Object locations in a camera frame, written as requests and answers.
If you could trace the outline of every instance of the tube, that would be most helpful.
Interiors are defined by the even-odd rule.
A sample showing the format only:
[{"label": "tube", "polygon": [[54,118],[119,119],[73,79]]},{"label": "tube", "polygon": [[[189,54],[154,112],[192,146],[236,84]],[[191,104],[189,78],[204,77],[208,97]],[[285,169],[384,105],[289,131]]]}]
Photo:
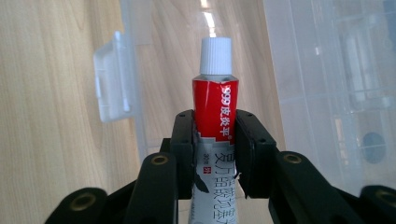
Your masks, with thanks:
[{"label": "tube", "polygon": [[232,76],[232,41],[202,41],[200,76],[192,81],[196,173],[190,224],[236,223],[234,122],[238,79]]}]

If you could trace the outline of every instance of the white cap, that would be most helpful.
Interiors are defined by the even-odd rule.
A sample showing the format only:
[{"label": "white cap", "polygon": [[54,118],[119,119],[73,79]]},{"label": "white cap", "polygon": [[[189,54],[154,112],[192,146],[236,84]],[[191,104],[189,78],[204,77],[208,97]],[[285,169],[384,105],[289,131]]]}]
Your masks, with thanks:
[{"label": "white cap", "polygon": [[202,39],[201,67],[202,75],[231,75],[232,42],[228,37],[207,37]]}]

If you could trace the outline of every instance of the screw hole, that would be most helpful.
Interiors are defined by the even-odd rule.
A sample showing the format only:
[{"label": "screw hole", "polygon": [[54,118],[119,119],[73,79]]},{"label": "screw hole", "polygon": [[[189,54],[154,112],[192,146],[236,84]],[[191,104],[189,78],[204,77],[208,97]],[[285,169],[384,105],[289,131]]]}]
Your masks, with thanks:
[{"label": "screw hole", "polygon": [[96,196],[92,193],[82,193],[70,203],[70,209],[75,212],[82,211],[91,207],[95,203],[95,201]]}]

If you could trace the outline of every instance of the transparent plastic box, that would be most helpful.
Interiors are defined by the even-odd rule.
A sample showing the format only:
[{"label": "transparent plastic box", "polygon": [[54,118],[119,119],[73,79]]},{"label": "transparent plastic box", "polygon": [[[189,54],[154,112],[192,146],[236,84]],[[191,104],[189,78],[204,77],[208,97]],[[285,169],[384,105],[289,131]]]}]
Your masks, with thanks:
[{"label": "transparent plastic box", "polygon": [[396,188],[396,1],[264,4],[287,150],[355,195]]},{"label": "transparent plastic box", "polygon": [[124,32],[94,55],[101,119],[133,117],[140,159],[158,151],[193,107],[201,39],[229,36],[237,107],[280,149],[352,194],[396,188],[395,2],[120,0]]}]

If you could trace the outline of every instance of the clear plastic panel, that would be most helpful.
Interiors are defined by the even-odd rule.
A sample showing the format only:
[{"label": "clear plastic panel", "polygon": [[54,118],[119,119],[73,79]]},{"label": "clear plastic panel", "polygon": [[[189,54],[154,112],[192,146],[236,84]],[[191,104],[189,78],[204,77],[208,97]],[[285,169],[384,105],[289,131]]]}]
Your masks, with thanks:
[{"label": "clear plastic panel", "polygon": [[353,194],[396,188],[395,6],[264,0],[287,150]]}]

